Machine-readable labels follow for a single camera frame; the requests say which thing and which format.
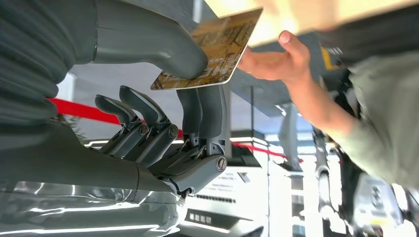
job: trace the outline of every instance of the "person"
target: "person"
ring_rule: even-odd
[[[352,161],[388,183],[419,188],[419,5],[318,32],[351,71],[357,119],[336,104],[310,72],[310,53],[283,31],[285,52],[247,48],[239,69],[281,80],[301,115],[331,136]]]

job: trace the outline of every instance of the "human hand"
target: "human hand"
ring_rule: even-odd
[[[308,48],[288,31],[279,35],[278,42],[286,52],[255,53],[247,48],[238,64],[239,69],[257,79],[280,79],[285,83],[310,76]]]

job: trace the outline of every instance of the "metal screw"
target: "metal screw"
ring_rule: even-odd
[[[173,126],[169,129],[169,138],[173,139],[176,138],[179,134],[179,129],[176,126]]]
[[[225,168],[227,167],[227,160],[225,157],[218,157],[217,159],[217,170],[220,172],[223,172]]]
[[[147,134],[147,132],[149,131],[150,129],[148,128],[148,126],[147,125],[145,125],[145,124],[143,124],[142,125],[142,127],[140,128],[140,134],[142,135],[142,136],[144,136],[145,134]]]

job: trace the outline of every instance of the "human arm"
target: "human arm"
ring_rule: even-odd
[[[355,118],[336,104],[313,80],[310,54],[305,45],[289,32],[282,32],[282,52],[253,53],[247,50],[239,68],[258,79],[282,80],[301,115],[333,138],[347,136]]]

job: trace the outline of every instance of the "ceiling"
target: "ceiling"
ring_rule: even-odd
[[[205,0],[218,17],[255,8],[264,12],[249,45],[276,40],[282,30],[295,34],[327,29],[339,24],[413,5],[418,0]]]

